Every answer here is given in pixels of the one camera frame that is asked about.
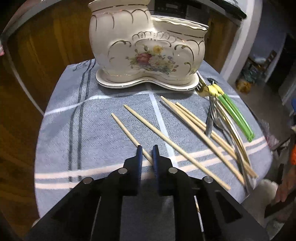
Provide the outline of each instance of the table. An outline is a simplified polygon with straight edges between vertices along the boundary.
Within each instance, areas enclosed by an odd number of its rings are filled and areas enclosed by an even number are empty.
[[[119,117],[145,150],[150,152],[157,144],[160,154],[171,158],[173,166],[196,178],[205,176],[129,113],[124,104],[229,184],[229,193],[238,202],[245,199],[244,189],[237,178],[163,103],[160,96],[180,102],[204,122],[207,100],[194,91],[174,92],[151,83],[127,89],[104,88],[96,81],[98,68],[95,59],[67,66],[48,103],[35,161],[35,193],[41,217],[84,177],[105,177],[122,167],[126,158],[135,155],[136,147],[113,120],[111,112]],[[259,175],[257,182],[260,181],[269,170],[272,159],[259,125],[236,92],[211,66],[203,62],[199,72],[205,79],[217,80],[254,131],[255,138],[251,143],[241,132],[240,135],[251,165]],[[229,155],[227,158],[237,166]],[[153,167],[144,157],[141,179],[140,194],[123,199],[121,240],[174,240],[172,197],[157,195]]]

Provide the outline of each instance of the blue tablecloth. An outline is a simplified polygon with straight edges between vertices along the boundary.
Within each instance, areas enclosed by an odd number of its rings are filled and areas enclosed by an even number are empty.
[[[233,173],[167,108],[160,96],[180,102],[204,122],[207,100],[194,91],[174,92],[151,83],[127,89],[108,89],[96,81],[98,68],[95,59],[67,66],[48,103],[35,161],[35,192],[41,217],[82,178],[105,177],[122,167],[126,158],[135,155],[136,147],[113,120],[111,112],[119,117],[145,150],[150,152],[157,144],[160,154],[169,157],[175,167],[196,178],[205,176],[129,113],[124,104],[229,184],[229,193],[238,202],[245,199],[244,189]],[[240,134],[252,168],[259,175],[257,182],[260,181],[270,167],[271,154],[259,125],[236,92],[211,66],[203,62],[199,72],[205,79],[210,77],[219,83],[254,131],[255,138],[251,143]],[[227,153],[224,155],[237,166]],[[172,197],[157,195],[153,168],[145,158],[141,178],[140,194],[123,199],[121,240],[174,240]]]

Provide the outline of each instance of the ceramic saucer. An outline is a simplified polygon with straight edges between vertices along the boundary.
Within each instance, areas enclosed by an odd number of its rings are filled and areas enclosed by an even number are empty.
[[[200,73],[197,71],[195,74],[191,76],[191,81],[185,85],[170,85],[170,84],[163,83],[152,77],[143,77],[143,78],[139,78],[136,80],[125,82],[125,83],[116,83],[116,82],[111,82],[109,80],[103,79],[101,77],[101,71],[102,71],[101,69],[98,69],[96,73],[96,80],[101,86],[104,86],[106,88],[112,88],[112,89],[123,89],[123,88],[128,88],[137,84],[150,82],[169,90],[189,91],[189,90],[193,90],[198,85],[200,81],[199,78],[202,78]]]

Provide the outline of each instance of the utensil handle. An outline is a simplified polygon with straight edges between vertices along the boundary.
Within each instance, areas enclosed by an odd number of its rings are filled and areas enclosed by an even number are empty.
[[[245,126],[249,129],[249,132],[251,133],[251,139],[248,141],[251,142],[254,138],[254,132],[252,131],[251,127],[249,126],[249,124],[247,123],[247,121],[245,120],[244,116],[241,114],[241,112],[239,111],[238,107],[236,106],[235,103],[233,103],[233,101],[231,100],[231,98],[227,95],[224,94],[223,97],[225,98],[225,100],[228,102],[228,104],[230,105],[230,107],[233,109],[233,111],[236,113],[236,115],[238,116],[238,118],[245,124]]]
[[[234,110],[231,108],[229,103],[224,99],[222,95],[218,97],[223,107],[227,110],[227,112],[230,114],[230,116],[234,119],[234,121],[237,123],[239,128],[242,130],[244,135],[246,136],[247,140],[250,142],[252,141],[252,133],[249,131],[248,127],[240,121]]]
[[[230,134],[230,137],[232,139],[232,142],[234,144],[235,150],[236,150],[236,154],[238,157],[238,160],[240,162],[241,165],[241,169],[242,169],[242,174],[245,180],[245,187],[246,187],[246,191],[248,194],[251,193],[251,191],[253,190],[253,187],[250,184],[248,175],[247,175],[247,171],[245,169],[244,166],[244,157],[243,157],[243,152],[245,152],[245,154],[247,155],[243,144],[242,144],[242,140],[240,139],[240,136],[236,130],[236,128],[234,127],[232,121],[227,117],[227,114],[225,113],[225,111],[222,110],[222,107],[218,108],[218,111],[221,115],[221,118],[227,128],[228,131],[226,131],[228,134]]]

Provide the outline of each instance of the white ceramic planter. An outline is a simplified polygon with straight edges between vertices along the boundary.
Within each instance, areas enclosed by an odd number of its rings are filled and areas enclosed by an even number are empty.
[[[184,85],[204,58],[207,26],[151,16],[149,0],[95,0],[89,38],[101,77],[125,83],[143,77]]]

